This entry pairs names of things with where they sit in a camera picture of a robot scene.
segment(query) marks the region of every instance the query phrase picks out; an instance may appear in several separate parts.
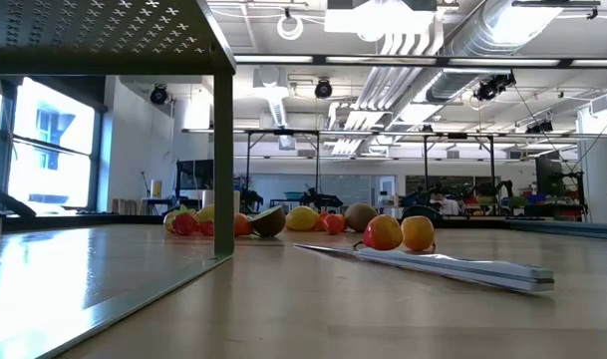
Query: metal shelf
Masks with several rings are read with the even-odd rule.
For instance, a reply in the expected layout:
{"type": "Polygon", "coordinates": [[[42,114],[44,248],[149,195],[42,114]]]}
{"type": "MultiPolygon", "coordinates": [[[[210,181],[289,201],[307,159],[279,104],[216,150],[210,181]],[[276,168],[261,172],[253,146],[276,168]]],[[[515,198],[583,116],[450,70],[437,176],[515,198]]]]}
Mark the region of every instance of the metal shelf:
{"type": "Polygon", "coordinates": [[[214,75],[234,69],[204,0],[0,0],[0,74],[214,75]]]}

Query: wall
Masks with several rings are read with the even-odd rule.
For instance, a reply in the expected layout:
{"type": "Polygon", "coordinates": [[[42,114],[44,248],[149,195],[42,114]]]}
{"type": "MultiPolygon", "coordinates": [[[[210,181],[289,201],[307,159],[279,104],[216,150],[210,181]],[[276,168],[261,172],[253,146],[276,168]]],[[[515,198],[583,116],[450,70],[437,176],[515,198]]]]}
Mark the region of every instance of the wall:
{"type": "Polygon", "coordinates": [[[110,76],[106,83],[98,210],[110,210],[113,198],[140,199],[148,181],[162,180],[162,195],[173,187],[174,120],[110,76]]]}
{"type": "MultiPolygon", "coordinates": [[[[592,116],[589,109],[580,112],[577,129],[583,134],[607,135],[607,111],[592,116]]],[[[607,138],[578,143],[584,171],[584,196],[589,206],[587,221],[607,223],[607,138]]]]}

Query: ceiling duct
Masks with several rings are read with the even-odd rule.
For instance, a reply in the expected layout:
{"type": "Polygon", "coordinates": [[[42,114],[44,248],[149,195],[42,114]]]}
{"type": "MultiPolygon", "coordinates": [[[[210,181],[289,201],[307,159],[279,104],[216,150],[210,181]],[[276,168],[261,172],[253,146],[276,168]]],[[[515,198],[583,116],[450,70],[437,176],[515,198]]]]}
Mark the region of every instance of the ceiling duct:
{"type": "MultiPolygon", "coordinates": [[[[511,0],[487,0],[479,11],[443,47],[443,56],[481,57],[513,55],[562,11],[562,8],[514,7],[511,0]]],[[[412,89],[396,105],[401,118],[410,116],[405,108],[411,103],[451,101],[470,86],[478,74],[451,70],[424,70],[413,82],[412,89]]]]}
{"type": "Polygon", "coordinates": [[[267,100],[274,127],[287,127],[283,98],[289,95],[287,89],[287,73],[285,69],[274,66],[262,66],[254,70],[252,87],[258,97],[267,100]]]}

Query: pipe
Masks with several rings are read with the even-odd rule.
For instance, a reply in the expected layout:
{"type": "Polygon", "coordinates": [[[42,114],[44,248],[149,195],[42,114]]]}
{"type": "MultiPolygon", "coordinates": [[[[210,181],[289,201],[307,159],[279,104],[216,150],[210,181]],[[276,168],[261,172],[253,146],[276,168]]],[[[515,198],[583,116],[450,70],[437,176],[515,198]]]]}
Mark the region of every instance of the pipe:
{"type": "MultiPolygon", "coordinates": [[[[442,46],[443,41],[445,40],[445,31],[443,28],[443,18],[445,17],[445,12],[439,11],[434,18],[434,41],[432,41],[432,45],[430,45],[430,37],[427,36],[427,44],[419,43],[419,48],[417,51],[421,51],[420,54],[415,55],[434,55],[442,46]]],[[[403,75],[398,79],[398,88],[387,100],[384,98],[385,104],[383,105],[383,109],[389,109],[392,105],[398,100],[398,98],[403,94],[403,91],[412,83],[412,81],[416,78],[416,76],[421,72],[420,68],[414,69],[404,69],[406,70],[405,76],[403,75]]]]}
{"type": "MultiPolygon", "coordinates": [[[[510,56],[539,35],[561,8],[517,8],[510,0],[487,0],[443,50],[446,56],[510,56]]],[[[441,77],[426,93],[430,102],[445,103],[476,81],[477,74],[424,72],[441,77]]]]}
{"type": "MultiPolygon", "coordinates": [[[[383,49],[381,50],[381,55],[387,55],[387,53],[392,48],[393,37],[392,34],[385,34],[385,42],[383,43],[383,49]]],[[[378,67],[375,67],[370,71],[370,75],[367,77],[367,81],[365,82],[365,86],[363,86],[363,91],[361,92],[361,96],[356,100],[356,108],[360,109],[363,103],[363,99],[372,91],[372,85],[374,85],[376,77],[379,72],[378,67]]]]}
{"type": "MultiPolygon", "coordinates": [[[[390,55],[407,55],[407,54],[399,53],[399,50],[401,49],[402,45],[403,45],[403,34],[395,34],[394,42],[392,44],[392,50],[390,50],[390,55]]],[[[379,77],[382,78],[381,82],[379,83],[379,86],[370,93],[370,95],[368,96],[367,99],[363,100],[366,108],[369,108],[370,110],[376,110],[376,100],[381,95],[383,90],[385,89],[385,86],[392,79],[392,77],[390,77],[390,74],[394,73],[392,70],[396,70],[396,68],[382,69],[382,71],[380,72],[380,75],[379,75],[379,77]]]]}
{"type": "Polygon", "coordinates": [[[464,19],[462,19],[462,21],[460,21],[459,23],[457,23],[455,25],[455,27],[447,34],[447,37],[445,38],[446,44],[449,44],[452,41],[452,39],[455,37],[455,35],[457,35],[458,32],[460,32],[460,29],[462,29],[462,27],[464,25],[466,25],[466,23],[468,23],[469,20],[471,20],[473,15],[475,15],[475,13],[478,12],[478,10],[480,10],[480,8],[482,8],[482,5],[484,5],[485,2],[486,2],[486,0],[480,0],[480,2],[477,3],[477,5],[475,5],[475,7],[468,14],[466,14],[464,19]]]}
{"type": "MultiPolygon", "coordinates": [[[[394,34],[385,34],[385,44],[381,50],[381,55],[394,55],[392,51],[398,45],[397,38],[398,36],[394,34]]],[[[370,82],[370,78],[372,79],[370,87],[364,89],[363,93],[361,93],[361,96],[359,96],[358,100],[356,101],[357,109],[365,109],[367,107],[368,101],[372,97],[372,93],[377,89],[377,86],[381,84],[382,77],[385,76],[385,74],[387,74],[386,68],[375,67],[372,69],[370,76],[368,77],[368,82],[370,82]]]]}

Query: red object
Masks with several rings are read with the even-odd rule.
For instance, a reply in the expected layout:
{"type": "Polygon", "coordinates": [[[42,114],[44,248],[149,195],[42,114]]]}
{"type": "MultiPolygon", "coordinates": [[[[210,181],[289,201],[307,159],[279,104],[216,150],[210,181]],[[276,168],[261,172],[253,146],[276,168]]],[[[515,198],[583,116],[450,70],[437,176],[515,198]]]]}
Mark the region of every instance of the red object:
{"type": "Polygon", "coordinates": [[[343,216],[330,214],[323,220],[323,227],[330,235],[338,234],[343,231],[344,221],[343,216]]]}
{"type": "Polygon", "coordinates": [[[237,213],[234,217],[234,235],[252,234],[252,224],[247,220],[245,214],[237,213]]]}
{"type": "Polygon", "coordinates": [[[208,220],[199,224],[201,233],[206,236],[214,236],[214,221],[208,220]]]}
{"type": "Polygon", "coordinates": [[[323,224],[323,220],[329,215],[328,212],[321,212],[319,214],[319,219],[314,224],[314,230],[325,230],[325,224],[323,224]]]}
{"type": "Polygon", "coordinates": [[[199,223],[188,212],[177,215],[172,221],[172,230],[178,235],[199,232],[199,223]]]}
{"type": "Polygon", "coordinates": [[[381,232],[377,230],[377,226],[381,225],[377,223],[380,218],[386,216],[385,214],[378,215],[370,221],[363,233],[363,244],[376,250],[393,250],[396,249],[403,242],[403,234],[401,233],[401,227],[399,226],[398,232],[400,236],[393,238],[389,236],[388,231],[381,232]]]}

